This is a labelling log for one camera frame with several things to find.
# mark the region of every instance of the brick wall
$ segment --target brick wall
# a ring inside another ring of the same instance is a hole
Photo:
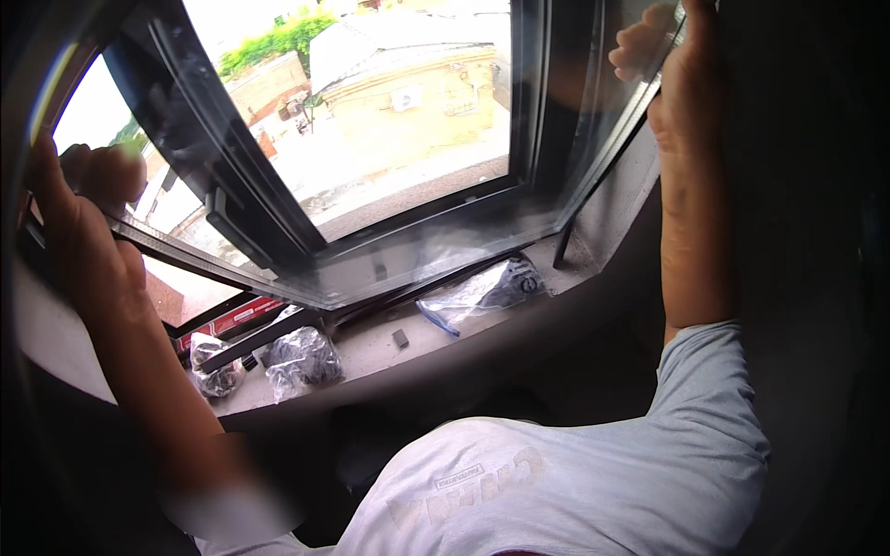
[[[492,127],[494,53],[493,46],[468,48],[423,65],[367,77],[325,95],[362,172],[376,177],[449,147],[475,142],[479,130]],[[399,112],[392,106],[392,92],[403,87],[421,87],[421,102]],[[477,103],[476,109],[455,115],[454,108],[469,101]]]
[[[229,91],[229,96],[250,126],[269,116],[282,97],[309,90],[311,86],[303,72],[303,64],[296,52],[291,52],[241,78]]]

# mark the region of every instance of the metal roof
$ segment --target metal roof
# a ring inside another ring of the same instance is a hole
[[[309,43],[312,94],[347,77],[414,58],[477,44],[493,44],[485,20],[416,12],[374,13],[341,19]]]

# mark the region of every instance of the tree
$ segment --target tree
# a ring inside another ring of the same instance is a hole
[[[120,128],[120,131],[117,132],[117,135],[109,143],[109,147],[111,145],[124,145],[130,152],[140,154],[147,144],[149,144],[148,135],[145,134],[139,126],[139,122],[131,114],[130,121]]]
[[[276,21],[275,27],[265,35],[248,38],[239,48],[220,56],[216,73],[220,77],[234,76],[263,60],[296,50],[302,54],[300,61],[309,75],[309,42],[334,23],[336,18],[327,13],[291,17],[281,25]]]

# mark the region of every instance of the air conditioner unit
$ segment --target air conditioner unit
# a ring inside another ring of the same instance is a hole
[[[420,106],[423,96],[424,87],[422,85],[396,89],[392,92],[392,108],[396,112],[404,112],[407,109],[416,108]]]

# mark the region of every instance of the plastic bag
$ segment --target plastic bag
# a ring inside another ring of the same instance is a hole
[[[292,315],[294,305],[284,309],[275,321]],[[343,375],[340,358],[327,336],[313,326],[302,326],[281,336],[261,356],[275,403],[300,394],[303,384],[321,384]]]
[[[544,290],[544,279],[531,261],[510,257],[463,282],[431,292],[416,305],[433,324],[460,336],[455,326],[465,318],[513,307]]]
[[[244,380],[241,359],[223,365],[212,373],[205,373],[201,364],[226,349],[228,343],[213,336],[194,332],[191,335],[191,373],[198,390],[207,398],[222,398],[234,392]]]

